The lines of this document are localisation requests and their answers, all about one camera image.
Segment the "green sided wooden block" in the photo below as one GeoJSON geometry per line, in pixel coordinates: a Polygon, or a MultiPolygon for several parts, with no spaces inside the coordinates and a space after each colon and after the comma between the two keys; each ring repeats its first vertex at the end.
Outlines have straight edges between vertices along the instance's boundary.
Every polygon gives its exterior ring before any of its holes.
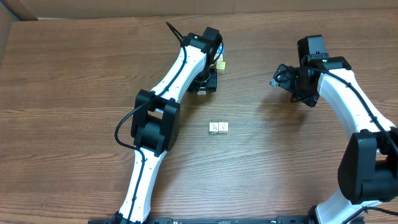
{"type": "Polygon", "coordinates": [[[210,134],[218,134],[219,133],[219,123],[218,122],[210,122],[209,123],[209,133],[210,134]]]}

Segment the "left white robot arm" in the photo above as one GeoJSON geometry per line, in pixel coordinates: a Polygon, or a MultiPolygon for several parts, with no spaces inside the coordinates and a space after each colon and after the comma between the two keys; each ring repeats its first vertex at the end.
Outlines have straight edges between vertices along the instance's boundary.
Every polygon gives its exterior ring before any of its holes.
{"type": "Polygon", "coordinates": [[[145,223],[151,197],[165,155],[180,130],[180,102],[187,92],[215,92],[216,61],[223,51],[219,30],[207,27],[202,35],[182,35],[170,27],[180,53],[166,76],[150,91],[140,90],[134,109],[120,120],[116,142],[134,150],[134,165],[126,198],[108,223],[145,223]]]}

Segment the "plain deer wooden block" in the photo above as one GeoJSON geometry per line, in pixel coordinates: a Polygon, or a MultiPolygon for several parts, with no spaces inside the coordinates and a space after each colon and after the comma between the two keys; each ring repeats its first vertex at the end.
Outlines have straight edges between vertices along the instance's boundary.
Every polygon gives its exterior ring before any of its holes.
{"type": "Polygon", "coordinates": [[[229,131],[229,123],[228,122],[219,122],[218,123],[218,133],[226,134],[229,131]]]}

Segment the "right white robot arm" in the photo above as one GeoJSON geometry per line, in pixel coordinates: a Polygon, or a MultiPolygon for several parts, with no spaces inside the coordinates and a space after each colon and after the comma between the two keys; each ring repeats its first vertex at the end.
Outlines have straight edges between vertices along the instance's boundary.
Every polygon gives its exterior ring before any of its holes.
{"type": "Polygon", "coordinates": [[[338,189],[294,223],[363,223],[370,210],[397,197],[397,127],[371,103],[344,57],[330,57],[321,35],[297,42],[299,66],[279,65],[270,84],[291,93],[290,102],[331,106],[349,143],[338,168],[338,189]]]}

